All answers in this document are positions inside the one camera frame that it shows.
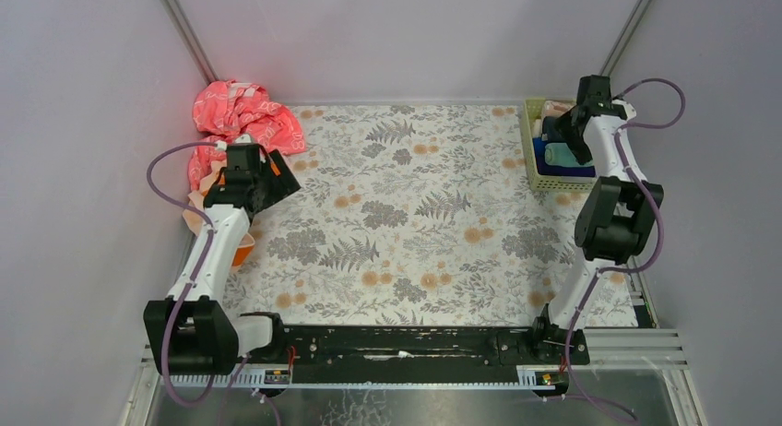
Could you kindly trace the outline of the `yellow and teal towel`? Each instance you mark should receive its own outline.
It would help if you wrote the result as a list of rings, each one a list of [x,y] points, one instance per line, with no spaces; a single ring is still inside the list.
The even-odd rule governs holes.
[[[585,168],[591,167],[591,161],[580,163],[571,149],[563,142],[548,143],[544,148],[544,162],[547,165],[562,168]]]

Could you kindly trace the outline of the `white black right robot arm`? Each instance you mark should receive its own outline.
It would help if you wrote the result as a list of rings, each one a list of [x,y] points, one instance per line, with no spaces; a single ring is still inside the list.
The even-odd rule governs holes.
[[[574,263],[547,306],[550,323],[562,330],[583,326],[600,275],[641,254],[656,226],[664,193],[647,181],[630,147],[634,117],[629,103],[612,96],[608,77],[585,76],[575,106],[551,127],[575,160],[596,173],[575,223]]]

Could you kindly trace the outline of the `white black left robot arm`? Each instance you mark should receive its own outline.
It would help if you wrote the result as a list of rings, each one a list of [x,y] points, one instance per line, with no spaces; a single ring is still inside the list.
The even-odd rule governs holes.
[[[222,307],[234,257],[255,216],[300,190],[278,150],[257,143],[226,144],[226,166],[196,211],[201,227],[177,278],[162,300],[147,303],[143,321],[158,371],[171,375],[227,375],[254,351],[282,350],[278,314],[229,318]]]

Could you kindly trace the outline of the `rolled peach patterned towel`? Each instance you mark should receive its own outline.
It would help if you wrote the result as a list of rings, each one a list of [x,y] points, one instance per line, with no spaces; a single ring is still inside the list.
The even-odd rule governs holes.
[[[571,102],[546,100],[541,105],[540,118],[541,119],[545,119],[547,117],[558,118],[564,115],[565,113],[569,112],[574,107],[575,104]]]

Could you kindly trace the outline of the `rolled dark grey towel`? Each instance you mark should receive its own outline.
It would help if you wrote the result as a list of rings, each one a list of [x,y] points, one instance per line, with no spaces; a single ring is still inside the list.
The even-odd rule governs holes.
[[[565,139],[562,132],[557,127],[558,118],[553,116],[544,117],[541,120],[541,139],[549,143],[564,143]]]

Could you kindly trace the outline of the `pale green plastic basket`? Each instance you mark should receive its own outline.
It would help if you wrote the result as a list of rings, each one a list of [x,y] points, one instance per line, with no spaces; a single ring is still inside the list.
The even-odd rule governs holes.
[[[542,119],[559,116],[575,105],[574,101],[529,98],[519,112],[523,165],[530,187],[535,191],[588,193],[595,182],[593,167],[565,168],[545,160],[548,142],[542,138]]]

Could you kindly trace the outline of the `rolled blue towel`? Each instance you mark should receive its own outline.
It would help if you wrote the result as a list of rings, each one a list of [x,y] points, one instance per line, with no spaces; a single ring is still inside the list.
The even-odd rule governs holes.
[[[536,164],[539,166],[546,166],[546,147],[548,145],[548,141],[543,140],[540,137],[535,137],[532,139],[532,143]]]

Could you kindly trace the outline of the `pink patterned towel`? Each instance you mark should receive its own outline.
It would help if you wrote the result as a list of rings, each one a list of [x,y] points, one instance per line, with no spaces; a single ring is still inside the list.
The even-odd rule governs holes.
[[[209,84],[196,95],[192,118],[204,142],[231,143],[248,135],[265,149],[286,156],[307,150],[294,113],[271,100],[267,90],[254,83],[229,79]]]

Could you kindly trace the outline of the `rolled purple towel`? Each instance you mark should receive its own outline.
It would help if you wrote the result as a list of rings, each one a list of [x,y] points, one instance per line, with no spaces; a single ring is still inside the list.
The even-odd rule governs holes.
[[[562,167],[556,165],[537,165],[537,170],[540,175],[545,176],[559,176],[559,177],[575,177],[575,178],[594,178],[596,171],[592,166],[587,167]]]

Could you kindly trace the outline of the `floral patterned table mat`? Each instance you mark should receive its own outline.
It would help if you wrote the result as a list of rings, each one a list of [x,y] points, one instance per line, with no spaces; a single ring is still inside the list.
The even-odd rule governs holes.
[[[259,214],[229,316],[528,325],[563,286],[585,195],[529,183],[515,106],[300,106],[298,193]]]

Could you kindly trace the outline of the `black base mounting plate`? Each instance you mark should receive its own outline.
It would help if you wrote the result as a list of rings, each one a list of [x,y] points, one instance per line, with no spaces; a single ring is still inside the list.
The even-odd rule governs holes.
[[[589,364],[583,331],[569,350],[564,336],[531,327],[288,325],[250,362],[291,370],[295,384],[516,384],[520,366]]]

